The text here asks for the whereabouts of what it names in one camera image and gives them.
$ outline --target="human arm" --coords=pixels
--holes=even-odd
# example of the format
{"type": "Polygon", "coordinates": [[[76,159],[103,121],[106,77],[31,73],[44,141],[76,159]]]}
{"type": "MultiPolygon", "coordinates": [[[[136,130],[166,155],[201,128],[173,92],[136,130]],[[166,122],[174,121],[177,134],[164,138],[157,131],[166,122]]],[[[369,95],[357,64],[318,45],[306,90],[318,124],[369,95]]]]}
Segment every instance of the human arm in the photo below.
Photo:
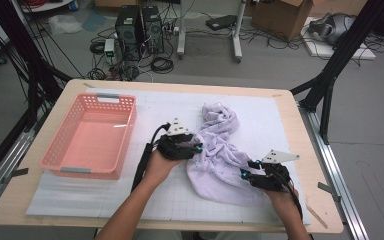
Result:
{"type": "Polygon", "coordinates": [[[273,208],[286,229],[289,240],[309,240],[307,229],[301,221],[301,217],[292,196],[288,192],[264,191],[270,198],[273,208]]]}
{"type": "Polygon", "coordinates": [[[181,161],[167,160],[158,150],[153,151],[142,181],[108,220],[96,240],[132,239],[152,193],[181,161]]]}

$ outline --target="basket handle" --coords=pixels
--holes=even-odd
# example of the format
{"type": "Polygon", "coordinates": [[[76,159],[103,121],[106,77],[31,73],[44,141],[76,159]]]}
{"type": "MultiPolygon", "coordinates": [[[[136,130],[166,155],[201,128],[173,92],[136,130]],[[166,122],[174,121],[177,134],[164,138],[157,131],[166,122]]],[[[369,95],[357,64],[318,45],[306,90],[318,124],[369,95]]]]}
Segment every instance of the basket handle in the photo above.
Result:
{"type": "Polygon", "coordinates": [[[119,103],[120,102],[120,95],[118,95],[118,94],[97,93],[96,97],[98,98],[98,101],[100,101],[100,102],[112,102],[112,103],[119,103]]]}
{"type": "Polygon", "coordinates": [[[71,172],[71,173],[90,173],[90,168],[76,168],[76,167],[61,167],[61,172],[71,172]]]}

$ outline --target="power strip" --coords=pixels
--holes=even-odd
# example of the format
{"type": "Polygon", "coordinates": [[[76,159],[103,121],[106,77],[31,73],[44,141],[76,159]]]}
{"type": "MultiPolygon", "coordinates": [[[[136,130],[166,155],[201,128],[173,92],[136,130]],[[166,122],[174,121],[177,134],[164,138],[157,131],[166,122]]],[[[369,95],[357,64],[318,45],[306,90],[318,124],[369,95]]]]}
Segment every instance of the power strip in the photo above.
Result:
{"type": "Polygon", "coordinates": [[[114,39],[106,39],[105,40],[105,58],[107,60],[108,65],[113,66],[117,64],[117,55],[115,54],[115,40],[114,39]]]}

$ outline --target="pink plastic basket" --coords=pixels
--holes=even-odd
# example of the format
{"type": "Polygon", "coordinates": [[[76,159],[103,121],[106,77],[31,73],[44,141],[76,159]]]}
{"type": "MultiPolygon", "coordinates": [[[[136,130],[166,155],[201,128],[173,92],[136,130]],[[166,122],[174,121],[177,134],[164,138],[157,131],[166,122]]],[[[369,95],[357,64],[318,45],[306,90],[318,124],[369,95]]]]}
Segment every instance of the pink plastic basket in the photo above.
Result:
{"type": "Polygon", "coordinates": [[[79,94],[41,160],[58,176],[119,179],[136,120],[136,98],[79,94]]]}

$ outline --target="table leg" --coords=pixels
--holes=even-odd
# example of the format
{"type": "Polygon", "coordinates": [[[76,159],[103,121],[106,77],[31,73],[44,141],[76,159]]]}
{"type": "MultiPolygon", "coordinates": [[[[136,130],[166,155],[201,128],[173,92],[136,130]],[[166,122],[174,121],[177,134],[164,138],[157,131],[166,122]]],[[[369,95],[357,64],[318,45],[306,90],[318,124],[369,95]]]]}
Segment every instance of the table leg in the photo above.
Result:
{"type": "Polygon", "coordinates": [[[179,40],[177,43],[177,55],[179,59],[183,58],[185,53],[185,43],[186,43],[186,29],[185,29],[185,14],[183,13],[183,4],[180,0],[180,27],[179,27],[179,40]]]}
{"type": "Polygon", "coordinates": [[[233,39],[233,48],[235,49],[235,58],[240,63],[242,61],[242,50],[241,50],[241,43],[239,39],[239,33],[241,31],[241,24],[242,24],[242,18],[244,16],[246,6],[246,0],[241,0],[241,4],[239,6],[239,12],[238,12],[238,19],[236,22],[236,28],[232,32],[232,39],[233,39]]]}

